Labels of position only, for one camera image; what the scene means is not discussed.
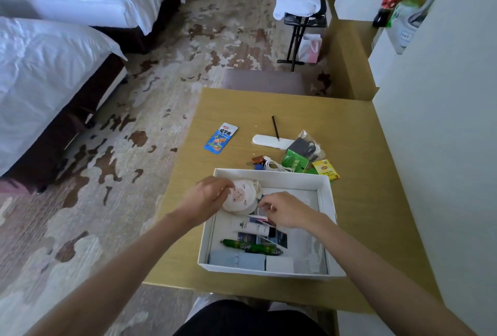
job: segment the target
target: pencil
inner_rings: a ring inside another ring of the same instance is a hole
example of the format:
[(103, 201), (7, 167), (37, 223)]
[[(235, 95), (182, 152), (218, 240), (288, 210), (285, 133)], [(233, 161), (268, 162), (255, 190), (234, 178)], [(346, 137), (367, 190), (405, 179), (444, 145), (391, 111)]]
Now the pencil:
[(274, 121), (274, 116), (271, 116), (271, 118), (273, 119), (274, 131), (276, 132), (276, 138), (279, 141), (279, 134), (278, 134), (278, 128), (276, 127), (276, 121)]

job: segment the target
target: black pants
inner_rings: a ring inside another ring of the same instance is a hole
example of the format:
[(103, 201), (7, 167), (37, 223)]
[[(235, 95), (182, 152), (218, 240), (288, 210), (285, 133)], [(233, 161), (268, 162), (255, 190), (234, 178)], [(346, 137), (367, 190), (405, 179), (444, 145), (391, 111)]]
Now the black pants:
[(264, 311), (245, 303), (223, 300), (211, 303), (178, 329), (174, 336), (326, 336), (307, 315), (294, 310)]

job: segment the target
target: wooden desk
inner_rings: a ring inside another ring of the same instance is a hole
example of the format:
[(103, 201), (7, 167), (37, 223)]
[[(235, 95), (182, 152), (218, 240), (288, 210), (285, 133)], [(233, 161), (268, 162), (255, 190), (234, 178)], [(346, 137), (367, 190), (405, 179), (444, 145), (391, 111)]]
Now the wooden desk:
[[(399, 176), (371, 102), (204, 88), (190, 132), (178, 150), (158, 216), (172, 211), (186, 188), (214, 168), (243, 168), (253, 156), (279, 160), (283, 152), (252, 144), (255, 134), (282, 138), (308, 131), (341, 179), (332, 191), (338, 224), (389, 263), (440, 298)], [(239, 127), (220, 155), (203, 149), (221, 126)], [(145, 282), (317, 307), (369, 312), (348, 278), (313, 280), (208, 272), (197, 265), (202, 226), (181, 238)]]

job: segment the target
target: person's left hand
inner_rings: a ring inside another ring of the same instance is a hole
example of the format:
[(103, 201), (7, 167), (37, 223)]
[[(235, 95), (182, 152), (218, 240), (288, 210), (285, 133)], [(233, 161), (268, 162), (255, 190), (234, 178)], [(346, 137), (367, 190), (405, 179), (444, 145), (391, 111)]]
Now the person's left hand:
[(229, 179), (208, 176), (185, 192), (177, 212), (186, 217), (191, 227), (201, 225), (221, 208), (234, 187)]

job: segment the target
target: hand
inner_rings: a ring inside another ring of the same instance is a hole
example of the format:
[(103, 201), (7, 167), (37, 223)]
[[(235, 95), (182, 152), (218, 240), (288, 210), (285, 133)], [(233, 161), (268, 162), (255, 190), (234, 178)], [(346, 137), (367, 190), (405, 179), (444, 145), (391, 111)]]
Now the hand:
[(186, 217), (191, 227), (201, 225), (221, 208), (234, 187), (229, 179), (208, 176), (185, 192), (176, 211)]
[(277, 226), (288, 228), (306, 228), (307, 221), (319, 214), (288, 192), (266, 195), (259, 202), (267, 217)]

